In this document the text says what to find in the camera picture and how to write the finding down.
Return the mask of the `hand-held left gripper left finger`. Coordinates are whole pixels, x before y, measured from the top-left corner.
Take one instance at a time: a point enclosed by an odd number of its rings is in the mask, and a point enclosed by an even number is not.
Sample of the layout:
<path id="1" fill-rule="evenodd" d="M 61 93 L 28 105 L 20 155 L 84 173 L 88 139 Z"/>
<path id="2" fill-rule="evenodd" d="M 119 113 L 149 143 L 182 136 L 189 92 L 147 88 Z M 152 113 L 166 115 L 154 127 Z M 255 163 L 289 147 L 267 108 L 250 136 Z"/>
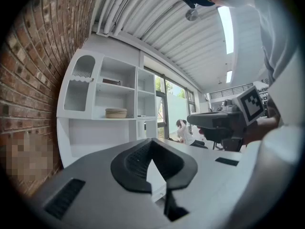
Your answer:
<path id="1" fill-rule="evenodd" d="M 149 164 L 152 161 L 152 139 L 119 153 L 111 162 L 113 178 L 125 190 L 134 193 L 151 193 L 152 186 L 147 181 Z"/>

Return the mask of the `person's right hand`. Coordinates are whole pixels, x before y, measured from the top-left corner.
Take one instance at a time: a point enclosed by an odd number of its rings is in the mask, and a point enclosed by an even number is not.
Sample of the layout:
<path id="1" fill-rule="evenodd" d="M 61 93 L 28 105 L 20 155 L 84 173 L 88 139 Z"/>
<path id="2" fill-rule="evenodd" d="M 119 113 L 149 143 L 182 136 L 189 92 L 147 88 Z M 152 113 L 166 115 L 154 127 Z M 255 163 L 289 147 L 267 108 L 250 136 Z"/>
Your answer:
<path id="1" fill-rule="evenodd" d="M 276 115 L 270 118 L 257 119 L 247 127 L 243 138 L 243 145 L 262 140 L 268 132 L 278 127 L 279 121 L 280 117 Z"/>

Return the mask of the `white shelving unit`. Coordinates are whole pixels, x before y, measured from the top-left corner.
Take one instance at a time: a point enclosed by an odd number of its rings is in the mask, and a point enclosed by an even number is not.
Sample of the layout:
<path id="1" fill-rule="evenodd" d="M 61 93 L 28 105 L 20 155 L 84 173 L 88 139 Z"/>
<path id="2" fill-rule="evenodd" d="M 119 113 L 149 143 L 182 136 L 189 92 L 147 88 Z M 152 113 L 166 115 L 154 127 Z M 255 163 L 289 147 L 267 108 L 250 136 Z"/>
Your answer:
<path id="1" fill-rule="evenodd" d="M 99 145 L 105 148 L 146 138 L 156 138 L 157 112 L 154 75 L 136 65 L 98 52 L 78 49 L 92 54 L 97 60 L 94 82 L 89 87 L 86 111 L 63 109 L 65 90 L 71 62 L 63 78 L 57 105 L 58 143 Z M 106 108 L 127 109 L 126 118 L 106 118 Z"/>

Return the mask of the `white shelf surface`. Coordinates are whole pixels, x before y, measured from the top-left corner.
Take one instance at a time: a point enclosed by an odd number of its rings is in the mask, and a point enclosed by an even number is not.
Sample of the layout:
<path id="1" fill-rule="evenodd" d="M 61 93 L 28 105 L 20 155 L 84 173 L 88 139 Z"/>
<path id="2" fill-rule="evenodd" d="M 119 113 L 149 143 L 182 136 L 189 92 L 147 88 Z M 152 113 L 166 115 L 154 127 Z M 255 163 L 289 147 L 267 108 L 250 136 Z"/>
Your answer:
<path id="1" fill-rule="evenodd" d="M 71 145 L 69 141 L 61 141 L 58 143 L 58 146 L 63 168 L 67 168 L 86 155 L 101 151 L 118 154 L 119 151 L 125 151 L 147 141 L 150 141 L 150 139 L 141 139 L 108 148 L 99 145 Z"/>

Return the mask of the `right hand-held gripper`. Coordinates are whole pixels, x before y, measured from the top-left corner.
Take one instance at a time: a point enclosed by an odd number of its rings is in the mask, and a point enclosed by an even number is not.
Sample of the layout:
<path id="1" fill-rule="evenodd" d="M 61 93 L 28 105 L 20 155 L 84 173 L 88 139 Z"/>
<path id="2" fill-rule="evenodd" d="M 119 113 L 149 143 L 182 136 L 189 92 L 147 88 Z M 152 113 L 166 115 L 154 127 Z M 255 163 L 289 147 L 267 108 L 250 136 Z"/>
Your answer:
<path id="1" fill-rule="evenodd" d="M 257 88 L 252 86 L 235 98 L 225 100 L 221 110 L 215 113 L 215 142 L 220 143 L 224 151 L 239 152 L 247 129 L 265 114 L 265 109 Z M 212 118 L 213 113 L 191 114 L 187 122 L 202 128 L 213 128 Z"/>

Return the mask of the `bundle of white ceiling pipes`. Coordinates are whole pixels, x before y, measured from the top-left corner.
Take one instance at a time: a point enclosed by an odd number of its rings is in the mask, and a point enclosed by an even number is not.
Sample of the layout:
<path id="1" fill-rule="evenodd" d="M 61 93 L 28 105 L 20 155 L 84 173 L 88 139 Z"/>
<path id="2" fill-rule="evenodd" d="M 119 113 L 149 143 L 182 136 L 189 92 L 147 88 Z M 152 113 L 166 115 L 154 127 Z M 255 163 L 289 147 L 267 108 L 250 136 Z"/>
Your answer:
<path id="1" fill-rule="evenodd" d="M 137 0 L 98 0 L 92 31 L 104 37 L 118 35 Z"/>

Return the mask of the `dark mezzanine railing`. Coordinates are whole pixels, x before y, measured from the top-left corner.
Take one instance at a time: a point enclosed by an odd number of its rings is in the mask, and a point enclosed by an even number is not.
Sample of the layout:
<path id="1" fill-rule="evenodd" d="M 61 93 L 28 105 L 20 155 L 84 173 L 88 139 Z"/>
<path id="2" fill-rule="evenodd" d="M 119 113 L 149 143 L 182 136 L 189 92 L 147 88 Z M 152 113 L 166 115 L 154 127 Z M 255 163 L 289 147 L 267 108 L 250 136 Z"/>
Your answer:
<path id="1" fill-rule="evenodd" d="M 253 83 L 249 83 L 249 84 L 244 84 L 244 85 L 240 85 L 240 86 L 236 86 L 236 87 L 212 92 L 212 93 L 210 93 L 210 98 L 211 99 L 216 99 L 216 98 L 221 98 L 221 97 L 227 97 L 227 96 L 231 96 L 231 95 L 240 94 L 240 93 L 243 93 L 244 91 L 248 90 L 252 86 L 253 86 Z"/>

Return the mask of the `beige woven rope basket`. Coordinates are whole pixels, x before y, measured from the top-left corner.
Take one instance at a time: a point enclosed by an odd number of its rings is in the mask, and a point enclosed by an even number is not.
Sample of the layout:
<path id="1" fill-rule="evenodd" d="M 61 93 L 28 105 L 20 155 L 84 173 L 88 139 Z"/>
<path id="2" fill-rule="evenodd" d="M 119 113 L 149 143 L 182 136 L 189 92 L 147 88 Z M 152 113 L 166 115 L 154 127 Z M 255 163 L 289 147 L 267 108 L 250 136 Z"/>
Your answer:
<path id="1" fill-rule="evenodd" d="M 127 116 L 127 109 L 122 108 L 106 108 L 105 109 L 105 117 L 106 118 L 126 118 Z"/>

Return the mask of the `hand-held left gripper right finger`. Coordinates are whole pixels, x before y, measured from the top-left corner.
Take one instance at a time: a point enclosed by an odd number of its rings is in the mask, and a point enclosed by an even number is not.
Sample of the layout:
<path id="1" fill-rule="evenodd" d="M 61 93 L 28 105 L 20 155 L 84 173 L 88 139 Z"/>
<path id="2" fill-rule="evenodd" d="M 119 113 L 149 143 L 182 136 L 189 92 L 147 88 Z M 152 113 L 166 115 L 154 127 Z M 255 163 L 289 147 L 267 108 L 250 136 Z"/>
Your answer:
<path id="1" fill-rule="evenodd" d="M 152 139 L 152 160 L 168 190 L 188 187 L 198 171 L 193 157 L 156 138 Z"/>

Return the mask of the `dark window frame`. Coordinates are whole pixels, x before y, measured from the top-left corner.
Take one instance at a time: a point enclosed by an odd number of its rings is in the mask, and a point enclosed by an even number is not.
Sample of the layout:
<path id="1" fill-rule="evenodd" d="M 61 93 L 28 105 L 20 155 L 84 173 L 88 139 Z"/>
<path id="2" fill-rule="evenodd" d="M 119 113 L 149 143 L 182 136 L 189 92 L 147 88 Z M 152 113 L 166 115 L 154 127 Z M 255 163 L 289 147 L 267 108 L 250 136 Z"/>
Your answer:
<path id="1" fill-rule="evenodd" d="M 156 89 L 158 137 L 173 140 L 169 137 L 167 94 L 173 94 L 186 99 L 188 115 L 196 113 L 200 108 L 196 106 L 195 95 L 192 91 L 189 91 L 189 89 L 175 84 L 165 76 L 155 75 L 154 80 Z"/>

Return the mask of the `frosted glass panel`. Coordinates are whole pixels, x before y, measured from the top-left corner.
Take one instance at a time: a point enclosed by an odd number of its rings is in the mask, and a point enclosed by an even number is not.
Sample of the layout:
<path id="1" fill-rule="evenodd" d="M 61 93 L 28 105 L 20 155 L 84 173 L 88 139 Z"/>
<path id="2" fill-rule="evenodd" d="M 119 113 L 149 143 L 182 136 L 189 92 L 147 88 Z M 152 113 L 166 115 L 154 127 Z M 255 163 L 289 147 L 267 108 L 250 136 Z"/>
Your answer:
<path id="1" fill-rule="evenodd" d="M 167 104 L 169 137 L 173 140 L 178 140 L 176 122 L 179 119 L 186 120 L 188 116 L 187 101 L 173 94 L 167 94 Z"/>

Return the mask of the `white arched ribbed-glass cabinet door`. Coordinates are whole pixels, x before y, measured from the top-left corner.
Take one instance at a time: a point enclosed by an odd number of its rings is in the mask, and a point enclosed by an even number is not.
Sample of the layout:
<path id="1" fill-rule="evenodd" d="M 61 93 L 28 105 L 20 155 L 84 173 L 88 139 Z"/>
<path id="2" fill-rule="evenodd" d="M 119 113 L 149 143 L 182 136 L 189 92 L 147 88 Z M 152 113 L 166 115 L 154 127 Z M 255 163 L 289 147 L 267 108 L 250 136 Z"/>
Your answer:
<path id="1" fill-rule="evenodd" d="M 65 90 L 63 109 L 65 111 L 86 111 L 89 87 L 94 82 L 94 68 L 97 60 L 92 54 L 79 52 L 71 61 L 68 83 Z"/>

